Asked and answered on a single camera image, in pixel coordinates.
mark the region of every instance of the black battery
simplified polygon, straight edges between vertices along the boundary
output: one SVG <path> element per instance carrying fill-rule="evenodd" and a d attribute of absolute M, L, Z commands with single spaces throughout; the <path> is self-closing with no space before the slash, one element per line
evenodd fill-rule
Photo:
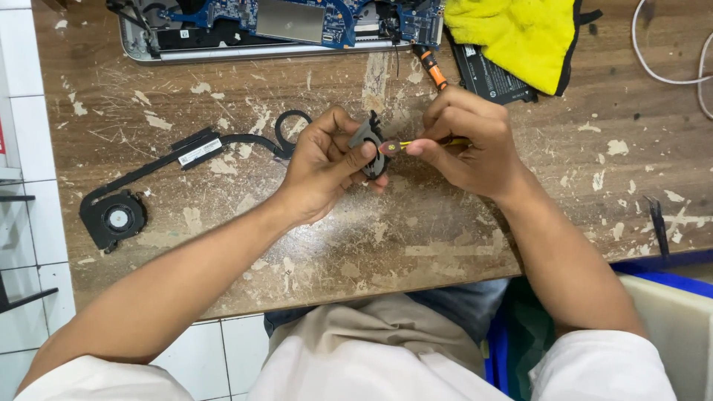
<path fill-rule="evenodd" d="M 451 42 L 451 48 L 464 88 L 500 105 L 516 100 L 537 103 L 537 91 L 486 59 L 480 46 Z"/>

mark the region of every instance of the worn table surface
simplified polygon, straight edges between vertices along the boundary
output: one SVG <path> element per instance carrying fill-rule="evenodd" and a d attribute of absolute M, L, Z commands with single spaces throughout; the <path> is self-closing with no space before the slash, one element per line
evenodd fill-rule
<path fill-rule="evenodd" d="M 276 117 L 291 108 L 314 117 L 340 103 L 357 119 L 375 109 L 386 136 L 412 138 L 436 95 L 407 51 L 398 76 L 393 52 L 142 67 L 123 55 L 116 17 L 102 2 L 70 1 L 62 14 L 40 1 L 33 7 L 78 309 L 159 253 L 263 201 L 285 166 L 259 146 L 239 146 L 187 172 L 173 164 L 130 184 L 144 192 L 148 224 L 110 255 L 78 217 L 83 195 L 97 186 L 208 125 L 274 138 Z M 580 35 L 566 96 L 508 105 L 523 160 L 608 260 L 658 252 L 643 195 L 662 201 L 672 252 L 713 245 L 713 123 L 694 86 L 658 83 L 636 62 L 634 7 L 586 1 L 583 11 L 605 16 L 597 36 Z M 659 2 L 640 32 L 651 67 L 693 77 L 711 15 L 705 0 Z M 437 57 L 457 82 L 448 47 Z M 287 125 L 297 125 L 294 140 L 299 124 Z M 413 158 L 398 157 L 389 174 L 383 196 L 352 188 L 324 220 L 278 241 L 204 318 L 520 273 L 491 204 Z"/>

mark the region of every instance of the person's right hand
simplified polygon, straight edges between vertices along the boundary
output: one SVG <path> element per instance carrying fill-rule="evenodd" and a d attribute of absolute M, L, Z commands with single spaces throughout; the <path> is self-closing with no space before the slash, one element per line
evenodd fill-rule
<path fill-rule="evenodd" d="M 465 136 L 473 145 L 441 147 L 435 141 Z M 453 185 L 502 201 L 516 191 L 527 168 L 515 150 L 508 111 L 471 92 L 447 86 L 424 113 L 424 132 L 406 147 L 440 170 Z"/>

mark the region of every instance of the person's left hand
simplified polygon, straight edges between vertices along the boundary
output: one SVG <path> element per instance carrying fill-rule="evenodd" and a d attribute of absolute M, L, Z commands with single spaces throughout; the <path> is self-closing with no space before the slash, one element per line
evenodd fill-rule
<path fill-rule="evenodd" d="M 374 158 L 376 146 L 367 141 L 347 147 L 359 125 L 342 107 L 332 106 L 299 134 L 287 174 L 272 196 L 294 217 L 294 226 L 319 221 L 351 184 L 366 181 L 360 170 Z M 383 175 L 369 186 L 383 193 L 388 182 Z"/>

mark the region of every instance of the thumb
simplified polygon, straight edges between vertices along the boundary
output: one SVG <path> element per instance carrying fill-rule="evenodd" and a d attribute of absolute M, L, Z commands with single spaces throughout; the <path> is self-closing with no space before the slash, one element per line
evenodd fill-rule
<path fill-rule="evenodd" d="M 437 168 L 455 186 L 462 187 L 468 178 L 468 165 L 451 155 L 431 139 L 416 139 L 406 147 L 411 156 L 418 156 Z"/>
<path fill-rule="evenodd" d="M 376 146 L 369 141 L 365 141 L 361 146 L 350 149 L 344 157 L 332 167 L 330 174 L 334 176 L 336 182 L 342 182 L 351 174 L 356 173 L 366 166 L 376 156 Z"/>

